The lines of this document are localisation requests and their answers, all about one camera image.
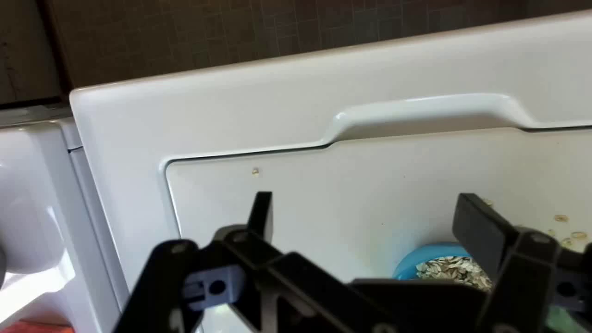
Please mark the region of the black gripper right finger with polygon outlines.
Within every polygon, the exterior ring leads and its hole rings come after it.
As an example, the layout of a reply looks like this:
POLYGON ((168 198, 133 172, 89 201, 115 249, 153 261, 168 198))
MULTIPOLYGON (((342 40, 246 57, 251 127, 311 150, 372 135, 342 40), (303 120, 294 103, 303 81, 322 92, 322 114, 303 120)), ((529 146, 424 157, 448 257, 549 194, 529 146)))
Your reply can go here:
POLYGON ((518 227, 472 192, 457 196, 451 233, 492 279, 488 290, 451 281, 355 279, 399 333, 590 333, 590 248, 518 227))

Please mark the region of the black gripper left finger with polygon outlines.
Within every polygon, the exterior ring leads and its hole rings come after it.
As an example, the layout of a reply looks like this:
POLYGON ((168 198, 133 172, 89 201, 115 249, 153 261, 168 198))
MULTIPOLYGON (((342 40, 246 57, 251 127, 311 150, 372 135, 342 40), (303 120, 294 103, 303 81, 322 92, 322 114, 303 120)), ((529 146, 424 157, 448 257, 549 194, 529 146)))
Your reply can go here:
POLYGON ((192 333, 226 305, 251 333, 396 333, 368 296, 307 257, 274 248, 264 233, 272 196, 259 192, 244 224, 218 229, 207 246, 157 244, 113 333, 192 333))

